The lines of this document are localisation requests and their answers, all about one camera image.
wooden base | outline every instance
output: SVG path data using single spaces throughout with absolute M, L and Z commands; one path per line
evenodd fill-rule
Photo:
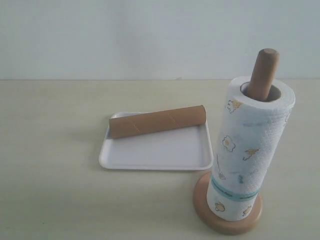
M 261 217 L 263 203 L 258 194 L 250 214 L 239 221 L 226 221 L 215 215 L 207 203 L 207 191 L 211 172 L 203 175 L 195 185 L 193 204 L 199 217 L 215 231 L 225 235 L 240 235 L 253 229 Z

paper towel roll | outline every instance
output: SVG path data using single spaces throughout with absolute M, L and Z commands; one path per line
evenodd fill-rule
M 237 77 L 227 91 L 207 191 L 210 209 L 226 221 L 251 212 L 296 98 L 274 79 L 267 102 L 245 95 L 251 77 Z

empty cardboard tube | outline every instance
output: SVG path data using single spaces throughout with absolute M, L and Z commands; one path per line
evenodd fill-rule
M 116 117 L 109 119 L 109 136 L 112 139 L 132 137 L 201 125 L 206 120 L 203 105 Z
M 254 100 L 265 102 L 275 77 L 279 63 L 279 53 L 272 48 L 259 51 L 255 61 L 246 95 Z

wooden paper towel holder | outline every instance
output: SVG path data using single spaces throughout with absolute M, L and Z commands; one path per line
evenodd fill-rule
M 244 93 L 247 97 L 260 102 L 270 99 L 269 92 L 272 87 L 275 72 L 279 62 L 279 53 L 272 48 L 259 51 L 250 83 Z M 207 191 L 211 178 L 211 172 L 204 174 L 196 183 L 193 192 L 193 205 L 202 221 L 210 228 L 225 235 L 240 235 L 252 230 L 259 222 L 263 201 L 260 194 L 257 195 L 250 214 L 239 221 L 226 221 L 215 215 L 207 202 Z

rectangular tray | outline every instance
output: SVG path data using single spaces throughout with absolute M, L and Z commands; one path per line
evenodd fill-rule
M 111 118 L 143 114 L 119 112 Z M 111 139 L 109 126 L 99 155 L 106 169 L 190 171 L 213 165 L 208 124 Z

